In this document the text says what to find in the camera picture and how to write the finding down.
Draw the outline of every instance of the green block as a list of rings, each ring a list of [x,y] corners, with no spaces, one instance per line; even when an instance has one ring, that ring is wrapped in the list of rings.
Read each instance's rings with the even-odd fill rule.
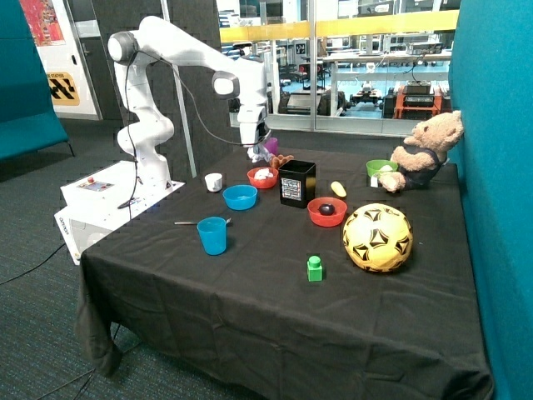
[[[309,257],[307,261],[307,279],[309,282],[318,282],[322,280],[321,259],[317,256]]]

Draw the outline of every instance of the glass partition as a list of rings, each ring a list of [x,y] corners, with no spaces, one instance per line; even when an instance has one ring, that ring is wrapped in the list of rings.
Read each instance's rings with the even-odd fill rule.
[[[266,63],[274,129],[405,136],[451,110],[460,1],[217,0],[222,51]],[[237,125],[238,102],[232,102]]]

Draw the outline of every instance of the purple object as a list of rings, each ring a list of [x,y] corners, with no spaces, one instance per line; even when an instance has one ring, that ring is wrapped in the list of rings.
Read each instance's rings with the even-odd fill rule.
[[[277,138],[271,137],[265,142],[265,149],[268,150],[269,153],[274,154],[277,156]]]

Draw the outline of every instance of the brown teddy bear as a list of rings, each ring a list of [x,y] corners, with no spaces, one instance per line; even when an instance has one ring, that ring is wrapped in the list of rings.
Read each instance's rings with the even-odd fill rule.
[[[294,159],[294,156],[284,156],[283,154],[280,154],[279,156],[272,156],[269,163],[272,168],[280,169],[283,164],[288,163],[292,159]]]
[[[398,146],[391,161],[398,164],[397,172],[385,172],[379,181],[388,192],[423,188],[447,161],[448,151],[462,138],[461,112],[445,112],[419,122],[413,136],[406,137],[405,148]]]

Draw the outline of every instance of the yellow banana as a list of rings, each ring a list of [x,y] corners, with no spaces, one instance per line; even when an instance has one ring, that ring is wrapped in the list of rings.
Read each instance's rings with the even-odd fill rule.
[[[344,187],[337,181],[331,183],[331,190],[335,192],[339,198],[346,197],[346,190],[344,190]]]

